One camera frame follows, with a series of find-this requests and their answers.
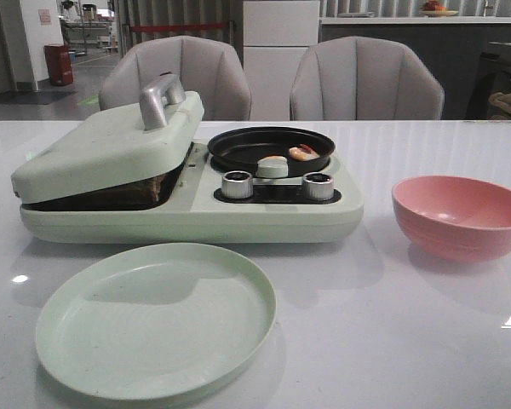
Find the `pink shrimp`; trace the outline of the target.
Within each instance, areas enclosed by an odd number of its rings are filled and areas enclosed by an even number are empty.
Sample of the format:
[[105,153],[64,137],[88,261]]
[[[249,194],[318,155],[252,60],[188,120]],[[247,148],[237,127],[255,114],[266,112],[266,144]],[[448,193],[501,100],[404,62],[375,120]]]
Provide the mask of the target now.
[[292,159],[302,162],[315,160],[316,158],[320,157],[320,155],[314,149],[306,144],[300,144],[299,146],[291,147],[288,153]]

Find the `bread slice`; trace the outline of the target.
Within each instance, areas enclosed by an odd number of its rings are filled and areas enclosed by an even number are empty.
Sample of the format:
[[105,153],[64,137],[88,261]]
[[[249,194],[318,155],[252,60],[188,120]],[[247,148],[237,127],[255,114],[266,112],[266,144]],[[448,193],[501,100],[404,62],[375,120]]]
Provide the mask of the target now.
[[157,202],[159,200],[161,185],[165,180],[166,175],[154,176],[148,180],[149,195],[152,202]]

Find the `breakfast maker hinged lid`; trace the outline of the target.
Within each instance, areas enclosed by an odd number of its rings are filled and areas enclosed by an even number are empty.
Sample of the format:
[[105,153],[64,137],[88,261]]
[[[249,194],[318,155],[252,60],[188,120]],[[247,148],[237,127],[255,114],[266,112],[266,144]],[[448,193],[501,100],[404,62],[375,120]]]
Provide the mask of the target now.
[[137,104],[91,115],[11,176],[25,204],[78,195],[168,173],[184,161],[204,115],[199,94],[164,109],[166,125],[147,130]]

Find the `pink bowl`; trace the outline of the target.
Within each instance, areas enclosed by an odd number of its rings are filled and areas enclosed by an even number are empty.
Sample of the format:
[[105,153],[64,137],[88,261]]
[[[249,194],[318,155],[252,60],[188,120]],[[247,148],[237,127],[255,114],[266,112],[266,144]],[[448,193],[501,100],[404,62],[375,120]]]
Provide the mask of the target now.
[[484,262],[511,252],[511,190],[460,176],[417,176],[392,189],[405,236],[448,260]]

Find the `mint green breakfast maker base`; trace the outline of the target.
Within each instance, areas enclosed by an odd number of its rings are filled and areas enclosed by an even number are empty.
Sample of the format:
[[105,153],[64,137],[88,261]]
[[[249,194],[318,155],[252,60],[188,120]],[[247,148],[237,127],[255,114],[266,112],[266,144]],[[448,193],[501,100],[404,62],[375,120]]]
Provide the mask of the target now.
[[194,143],[169,199],[147,210],[38,211],[23,204],[20,219],[37,238],[59,243],[152,244],[321,243],[349,235],[364,199],[346,166],[332,154],[324,173],[340,198],[328,204],[225,203],[215,191],[221,173],[205,141]]

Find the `left silver control knob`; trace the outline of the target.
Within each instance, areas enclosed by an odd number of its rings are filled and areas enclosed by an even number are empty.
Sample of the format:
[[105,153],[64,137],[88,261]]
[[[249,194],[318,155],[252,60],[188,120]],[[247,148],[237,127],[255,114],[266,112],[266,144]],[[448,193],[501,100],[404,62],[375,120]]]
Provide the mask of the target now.
[[221,179],[221,194],[226,199],[248,199],[253,195],[253,177],[244,170],[231,170]]

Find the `right silver control knob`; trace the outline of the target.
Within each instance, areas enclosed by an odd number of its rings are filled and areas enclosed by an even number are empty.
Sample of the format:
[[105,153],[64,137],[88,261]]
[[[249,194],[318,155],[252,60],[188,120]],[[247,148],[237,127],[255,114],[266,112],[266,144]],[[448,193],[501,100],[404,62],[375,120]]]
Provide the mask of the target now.
[[301,193],[313,201],[330,200],[335,194],[333,177],[321,172],[306,173],[301,180]]

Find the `left grey upholstered chair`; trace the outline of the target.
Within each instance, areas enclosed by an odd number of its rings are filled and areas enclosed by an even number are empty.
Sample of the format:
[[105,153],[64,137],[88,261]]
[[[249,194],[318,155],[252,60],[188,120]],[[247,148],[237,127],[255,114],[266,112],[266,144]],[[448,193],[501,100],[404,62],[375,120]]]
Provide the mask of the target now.
[[236,50],[192,36],[155,39],[130,49],[105,79],[100,109],[137,102],[141,89],[165,73],[177,75],[185,90],[199,93],[205,121],[250,118],[250,87]]

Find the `grey upholstered chair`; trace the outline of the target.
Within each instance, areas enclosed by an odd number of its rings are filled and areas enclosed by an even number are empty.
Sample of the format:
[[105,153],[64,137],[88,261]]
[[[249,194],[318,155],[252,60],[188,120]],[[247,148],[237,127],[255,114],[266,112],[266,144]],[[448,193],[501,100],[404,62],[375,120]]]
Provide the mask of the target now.
[[290,119],[439,120],[445,92],[408,46],[341,37],[307,49],[290,91]]
[[100,109],[137,102],[141,89],[165,73],[177,75],[185,90],[199,93],[205,121],[250,118],[250,87],[236,50],[192,36],[155,39],[130,49],[105,79]]

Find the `right grey upholstered chair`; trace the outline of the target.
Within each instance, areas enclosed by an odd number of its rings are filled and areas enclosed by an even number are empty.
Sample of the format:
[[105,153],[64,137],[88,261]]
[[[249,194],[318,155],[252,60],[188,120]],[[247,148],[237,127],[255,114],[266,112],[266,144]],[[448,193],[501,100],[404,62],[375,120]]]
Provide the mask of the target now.
[[445,92],[408,46],[341,37],[307,49],[290,91],[290,119],[439,120]]

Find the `mint green round plate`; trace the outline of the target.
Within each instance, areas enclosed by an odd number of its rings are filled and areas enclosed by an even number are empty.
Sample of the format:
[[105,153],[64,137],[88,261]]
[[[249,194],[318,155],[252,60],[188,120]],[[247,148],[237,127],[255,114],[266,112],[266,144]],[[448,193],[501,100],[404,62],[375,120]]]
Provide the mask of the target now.
[[62,285],[37,320],[37,356],[54,379],[97,400],[176,402],[233,380],[276,309],[269,278],[250,259],[213,245],[150,245]]

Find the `white cabinet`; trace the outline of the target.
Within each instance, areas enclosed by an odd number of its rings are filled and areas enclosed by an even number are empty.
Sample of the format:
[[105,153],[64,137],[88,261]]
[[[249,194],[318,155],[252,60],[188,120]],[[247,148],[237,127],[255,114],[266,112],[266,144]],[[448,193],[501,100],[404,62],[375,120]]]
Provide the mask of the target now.
[[244,2],[244,72],[252,120],[290,117],[290,91],[303,54],[318,42],[319,13],[319,1]]

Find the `red barrier belt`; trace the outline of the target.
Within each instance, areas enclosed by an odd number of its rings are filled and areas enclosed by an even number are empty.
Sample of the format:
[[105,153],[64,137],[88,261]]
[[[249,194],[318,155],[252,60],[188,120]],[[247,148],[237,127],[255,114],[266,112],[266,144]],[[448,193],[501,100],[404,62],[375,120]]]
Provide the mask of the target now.
[[205,32],[223,30],[229,27],[229,22],[167,25],[167,26],[129,26],[131,32]]

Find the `red trash bin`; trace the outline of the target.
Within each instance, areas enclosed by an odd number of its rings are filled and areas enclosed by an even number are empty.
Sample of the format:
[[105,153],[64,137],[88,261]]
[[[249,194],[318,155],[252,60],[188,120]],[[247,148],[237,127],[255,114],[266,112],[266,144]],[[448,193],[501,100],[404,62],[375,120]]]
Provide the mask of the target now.
[[73,83],[73,73],[69,46],[65,44],[48,44],[44,46],[49,81],[55,86]]

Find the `fruit plate on counter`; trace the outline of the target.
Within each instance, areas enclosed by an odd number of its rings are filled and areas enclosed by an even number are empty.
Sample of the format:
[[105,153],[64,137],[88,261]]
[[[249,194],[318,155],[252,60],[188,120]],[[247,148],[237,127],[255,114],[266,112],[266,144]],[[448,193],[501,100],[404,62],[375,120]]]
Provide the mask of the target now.
[[458,11],[448,9],[438,0],[429,0],[421,6],[421,13],[427,17],[437,18],[455,16]]

